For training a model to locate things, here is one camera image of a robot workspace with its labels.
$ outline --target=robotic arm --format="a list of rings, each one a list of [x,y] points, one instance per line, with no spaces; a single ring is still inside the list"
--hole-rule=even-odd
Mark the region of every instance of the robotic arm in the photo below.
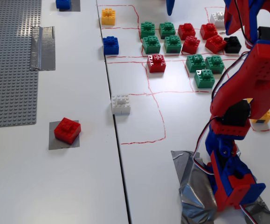
[[[205,144],[211,163],[202,167],[195,159],[194,162],[209,174],[218,211],[234,206],[245,212],[243,206],[253,203],[265,189],[265,184],[256,183],[251,170],[236,155],[235,140],[245,138],[250,129],[249,119],[260,119],[270,109],[270,28],[257,27],[256,19],[260,9],[270,12],[270,0],[224,1],[226,34],[241,28],[250,51],[244,52],[223,73],[213,89],[211,120],[203,129],[195,150],[196,154],[201,137],[209,127]],[[169,15],[173,5],[174,0],[167,0]],[[222,79],[244,56],[247,57],[240,69],[215,95]]]

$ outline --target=wire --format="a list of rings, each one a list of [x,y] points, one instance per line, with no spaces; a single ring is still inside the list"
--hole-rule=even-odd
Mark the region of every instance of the wire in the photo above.
[[[238,8],[238,4],[237,4],[237,0],[234,0],[234,3],[235,3],[235,7],[237,9],[237,13],[238,13],[238,18],[239,18],[239,22],[241,24],[241,29],[242,29],[242,34],[243,34],[243,37],[245,38],[245,41],[246,43],[249,45],[249,46],[253,46],[252,42],[247,38],[246,34],[245,34],[245,31],[243,29],[243,24],[242,24],[242,17],[241,17],[241,13],[239,11],[239,8]]]
[[[215,116],[213,117],[212,119],[209,120],[209,122],[205,125],[204,129],[202,130],[201,134],[199,135],[199,138],[198,138],[198,141],[197,141],[197,145],[196,145],[196,149],[195,149],[195,152],[194,152],[194,155],[193,155],[193,162],[196,166],[198,166],[204,173],[207,173],[209,175],[214,175],[212,172],[209,172],[208,170],[206,170],[196,159],[195,159],[195,156],[198,152],[198,149],[199,149],[199,145],[200,145],[200,142],[201,142],[201,139],[205,133],[205,131],[207,130],[208,126],[210,125],[210,123],[214,120],[214,119],[217,119],[218,116]]]
[[[247,55],[249,53],[249,51],[245,51],[241,54],[241,56],[232,64],[230,65],[225,71],[224,73],[222,74],[221,78],[219,79],[217,85],[215,85],[214,89],[213,89],[213,92],[211,93],[211,99],[213,100],[214,99],[214,96],[215,96],[215,92],[216,90],[218,89],[218,87],[220,86],[220,84],[222,83],[224,77],[227,75],[227,73],[233,69],[242,59],[245,55]]]
[[[247,212],[247,210],[242,205],[240,205],[240,207],[242,211],[246,214],[246,216],[252,221],[253,224],[258,224],[256,220]]]

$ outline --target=yellow lego brick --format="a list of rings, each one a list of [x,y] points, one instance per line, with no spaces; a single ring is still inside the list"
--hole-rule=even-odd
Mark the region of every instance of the yellow lego brick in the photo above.
[[[267,111],[260,119],[251,119],[252,123],[267,124],[270,121],[270,111]]]
[[[115,25],[115,10],[105,8],[102,10],[102,25]]]

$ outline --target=green lego brick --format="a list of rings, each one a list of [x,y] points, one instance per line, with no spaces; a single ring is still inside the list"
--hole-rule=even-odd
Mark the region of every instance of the green lego brick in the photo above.
[[[215,78],[210,69],[197,70],[195,81],[198,88],[212,88],[215,84]]]
[[[155,28],[152,22],[143,22],[141,23],[141,35],[140,38],[154,36]]]
[[[205,69],[206,64],[202,55],[190,55],[187,57],[187,69],[189,72],[196,72],[196,70]]]
[[[164,39],[166,36],[175,35],[174,25],[171,22],[165,22],[159,24],[159,35],[161,39]]]
[[[164,46],[166,53],[180,53],[181,51],[180,38],[176,35],[166,36]]]
[[[206,68],[210,69],[214,74],[223,73],[225,68],[220,56],[207,57],[205,60]]]
[[[161,44],[155,35],[144,37],[142,45],[146,54],[159,53],[161,49]]]

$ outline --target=white tabletop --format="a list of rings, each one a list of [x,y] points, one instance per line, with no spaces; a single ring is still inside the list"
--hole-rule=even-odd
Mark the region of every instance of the white tabletop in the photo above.
[[[163,0],[98,0],[98,4],[100,14],[105,7],[116,10],[116,25],[102,29],[103,37],[115,36],[119,43],[118,57],[107,56],[111,92],[130,94],[131,114],[116,116],[116,124],[132,223],[179,224],[180,184],[170,151],[195,149],[197,138],[210,118],[211,89],[198,92],[194,73],[188,76],[184,66],[187,56],[167,54],[161,39],[160,53],[165,55],[166,71],[146,72],[147,57],[141,53],[138,27],[141,22],[152,21],[158,28],[160,23],[170,21],[178,29],[180,24],[190,22],[201,40],[197,53],[211,56],[199,29],[212,13],[224,11],[225,4],[222,0],[176,0],[170,17]],[[270,27],[270,15],[261,11],[258,24]],[[233,35],[244,45],[241,31]],[[223,53],[220,56],[226,67],[238,58]],[[216,82],[220,77],[215,75]],[[260,132],[269,130],[270,122],[252,126],[257,132],[250,129],[245,140],[237,144],[242,152],[241,160],[258,182],[266,184],[262,197],[270,208],[270,131]],[[204,140],[200,153],[208,162]],[[244,222],[242,211],[233,208],[219,213],[215,220],[215,224]]]
[[[0,224],[125,224],[125,195],[96,2],[58,12],[56,70],[39,73],[37,123],[0,128]],[[79,120],[80,147],[48,150],[49,122]]]

